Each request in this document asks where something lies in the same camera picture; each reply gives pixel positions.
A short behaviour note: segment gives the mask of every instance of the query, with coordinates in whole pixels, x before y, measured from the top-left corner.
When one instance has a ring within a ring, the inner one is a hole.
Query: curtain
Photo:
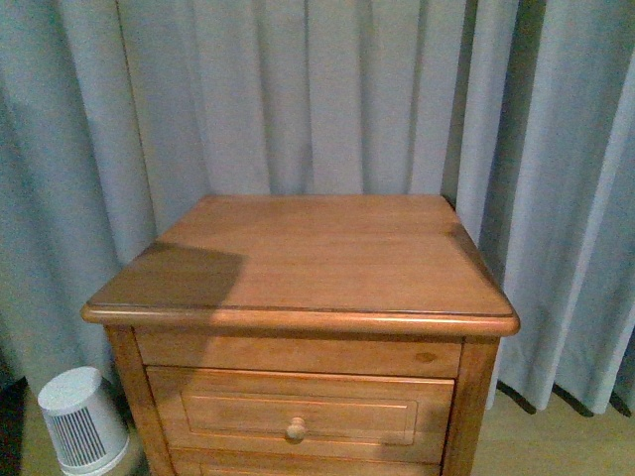
[[[81,304],[206,193],[441,193],[521,316],[497,378],[633,408],[633,6],[3,1],[3,352],[111,375]]]

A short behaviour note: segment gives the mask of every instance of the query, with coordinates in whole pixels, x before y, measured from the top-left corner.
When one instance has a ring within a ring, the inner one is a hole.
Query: floor
[[[61,475],[33,394],[14,386],[0,401],[0,475]],[[108,476],[147,474],[134,428],[131,449]],[[635,474],[635,419],[609,408],[580,416],[553,396],[528,415],[499,393],[485,414],[472,476],[626,476]]]

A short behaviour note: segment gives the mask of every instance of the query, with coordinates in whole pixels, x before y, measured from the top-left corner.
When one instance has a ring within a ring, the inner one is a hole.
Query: wooden knob
[[[302,418],[291,418],[291,424],[287,426],[287,438],[293,442],[299,443],[305,438],[307,427]]]

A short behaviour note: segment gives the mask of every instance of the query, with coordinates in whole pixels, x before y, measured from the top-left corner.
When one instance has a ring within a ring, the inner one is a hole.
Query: white space heater
[[[59,374],[38,395],[64,474],[99,476],[123,458],[130,437],[108,392],[92,367]]]

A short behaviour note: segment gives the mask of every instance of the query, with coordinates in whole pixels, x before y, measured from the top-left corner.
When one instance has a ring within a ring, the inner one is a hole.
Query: wooden nightstand
[[[209,196],[85,306],[156,475],[466,476],[514,310],[437,196]]]

